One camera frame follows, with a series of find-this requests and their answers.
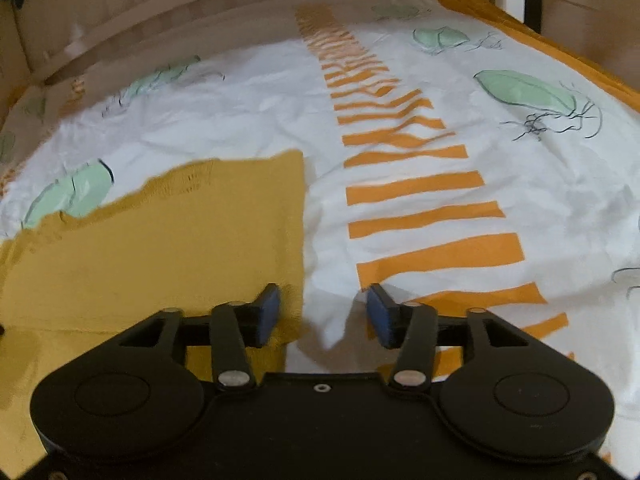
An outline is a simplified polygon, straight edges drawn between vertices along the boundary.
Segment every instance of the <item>orange striped pattern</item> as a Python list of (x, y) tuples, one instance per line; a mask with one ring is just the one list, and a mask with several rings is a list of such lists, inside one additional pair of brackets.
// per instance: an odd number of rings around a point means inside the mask
[[(392, 93), (400, 88), (401, 81), (335, 19), (328, 6), (301, 6), (296, 11), (296, 19), (309, 51), (320, 62), (326, 86), (331, 92), (330, 97), (334, 100), (338, 126), (347, 129), (342, 135), (343, 144), (347, 147), (367, 147), (361, 153), (348, 156), (344, 161), (345, 168), (386, 164), (416, 157), (468, 158), (462, 144), (425, 149), (430, 142), (446, 140), (455, 136), (455, 133), (449, 131), (433, 134), (431, 130), (446, 130), (446, 126), (440, 118), (433, 116), (433, 103), (423, 95), (421, 89), (408, 89), (402, 95), (393, 96)], [(390, 126), (389, 121), (397, 123)], [(367, 124), (367, 128), (361, 127), (362, 123)], [(402, 151), (390, 153), (372, 149), (374, 145), (382, 144)], [(425, 165), (429, 163), (428, 158), (424, 161)], [(345, 192), (348, 206), (359, 205), (366, 210), (367, 204), (402, 196), (480, 186), (484, 186), (484, 180), (478, 171), (461, 171), (404, 178), (387, 184), (357, 184), (347, 186)], [(351, 222), (348, 227), (350, 238), (356, 239), (393, 230), (419, 229), (435, 222), (470, 221), (478, 218), (503, 219), (505, 215), (497, 202), (470, 203), (446, 205), (405, 216), (358, 220)], [(464, 238), (411, 253), (361, 262), (356, 267), (360, 285), (364, 287), (404, 272), (500, 267), (523, 260), (524, 254), (517, 234), (504, 233)], [(440, 314), (447, 316), (464, 316), (465, 311), (473, 306), (488, 308), (505, 304), (546, 304), (538, 286), (533, 282), (489, 292), (444, 290), (417, 298), (417, 301), (431, 304)], [(562, 315), (528, 327), (527, 331), (536, 337), (544, 337), (560, 330), (567, 323), (566, 315)], [(460, 366), (460, 349), (441, 352), (439, 361), (437, 375), (450, 373)]]
[(462, 144), (440, 148), (438, 150), (421, 150), (420, 152), (389, 153), (389, 152), (363, 152), (354, 155), (344, 161), (345, 168), (364, 166), (366, 164), (379, 164), (380, 162), (393, 162), (395, 160), (407, 160), (417, 156), (439, 156), (441, 158), (467, 158), (466, 148)]

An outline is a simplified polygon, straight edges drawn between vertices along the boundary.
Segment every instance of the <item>mattress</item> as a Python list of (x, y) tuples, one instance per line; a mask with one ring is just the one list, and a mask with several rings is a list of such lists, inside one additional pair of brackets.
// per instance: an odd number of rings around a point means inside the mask
[[(367, 333), (370, 283), (450, 316), (490, 308), (608, 384), (602, 453), (631, 476), (639, 110), (481, 0), (251, 5), (30, 88), (0, 136), (0, 232), (88, 214), (194, 160), (300, 150), (303, 327), (287, 371), (384, 372), (397, 354)], [(440, 379), (460, 365), (441, 352)]]

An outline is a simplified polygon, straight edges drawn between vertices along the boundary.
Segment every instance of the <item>yellow towel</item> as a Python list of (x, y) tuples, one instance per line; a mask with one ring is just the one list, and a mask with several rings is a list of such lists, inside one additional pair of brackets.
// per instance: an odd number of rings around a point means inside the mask
[[(43, 454), (28, 413), (41, 378), (162, 308), (206, 314), (279, 284), (281, 321), (250, 358), (258, 376), (281, 368), (302, 314), (304, 193), (300, 152), (207, 160), (84, 219), (52, 214), (5, 242), (0, 469), (15, 477)], [(188, 367), (210, 376), (209, 349), (190, 350)]]

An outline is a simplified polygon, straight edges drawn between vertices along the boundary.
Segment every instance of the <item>screw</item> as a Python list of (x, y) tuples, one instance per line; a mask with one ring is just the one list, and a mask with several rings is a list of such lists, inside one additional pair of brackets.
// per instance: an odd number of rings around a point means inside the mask
[(427, 376), (418, 370), (400, 370), (394, 375), (394, 381), (402, 386), (415, 388), (427, 381)]
[(316, 384), (316, 386), (314, 386), (314, 390), (319, 394), (326, 394), (331, 391), (331, 386), (328, 384)]
[(240, 388), (247, 386), (251, 381), (251, 377), (241, 370), (227, 370), (218, 376), (218, 382), (227, 388)]

